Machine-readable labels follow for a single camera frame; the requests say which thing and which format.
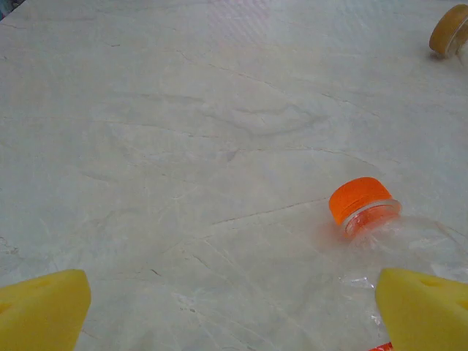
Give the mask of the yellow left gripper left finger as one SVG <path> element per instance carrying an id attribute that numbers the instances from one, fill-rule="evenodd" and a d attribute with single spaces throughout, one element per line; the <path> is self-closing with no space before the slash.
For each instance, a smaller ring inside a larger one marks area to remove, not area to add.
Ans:
<path id="1" fill-rule="evenodd" d="M 73 350 L 91 304 L 82 270 L 65 270 L 1 288 L 2 350 Z"/>

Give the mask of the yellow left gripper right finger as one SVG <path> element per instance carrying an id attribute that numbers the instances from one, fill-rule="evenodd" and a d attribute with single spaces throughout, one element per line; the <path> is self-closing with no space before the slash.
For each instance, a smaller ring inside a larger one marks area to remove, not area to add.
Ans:
<path id="1" fill-rule="evenodd" d="M 386 268 L 375 299 L 394 350 L 467 349 L 466 283 Z"/>

